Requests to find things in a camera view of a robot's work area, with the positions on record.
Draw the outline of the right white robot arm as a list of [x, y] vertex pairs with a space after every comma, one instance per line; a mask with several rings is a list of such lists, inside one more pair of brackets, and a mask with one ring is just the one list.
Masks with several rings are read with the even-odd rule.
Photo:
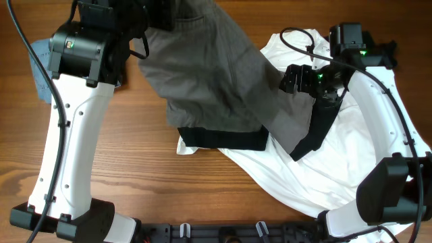
[[393, 225], [416, 230], [431, 218], [431, 149], [415, 132], [398, 94], [395, 61], [383, 48], [351, 45], [314, 70], [289, 65], [280, 88], [312, 95], [337, 107], [339, 88], [358, 103], [375, 149], [376, 165], [352, 202], [323, 211], [310, 223], [288, 223], [285, 237], [296, 242], [347, 242]]

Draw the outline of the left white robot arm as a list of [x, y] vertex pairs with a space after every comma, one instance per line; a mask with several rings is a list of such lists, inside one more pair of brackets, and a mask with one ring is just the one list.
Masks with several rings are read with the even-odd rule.
[[51, 91], [51, 116], [38, 180], [11, 210], [11, 225], [54, 233], [70, 242], [148, 242], [138, 219], [91, 196], [90, 178], [103, 117], [126, 61], [129, 43], [144, 38], [149, 14], [141, 1], [74, 1], [49, 41], [40, 66]]

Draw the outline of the grey shorts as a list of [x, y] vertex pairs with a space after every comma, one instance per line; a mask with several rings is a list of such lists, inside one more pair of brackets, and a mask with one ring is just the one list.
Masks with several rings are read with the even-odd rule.
[[149, 28], [134, 48], [148, 52], [138, 66], [177, 129], [264, 127], [287, 152], [308, 134], [314, 99], [280, 90], [283, 73], [214, 1], [176, 1], [174, 29]]

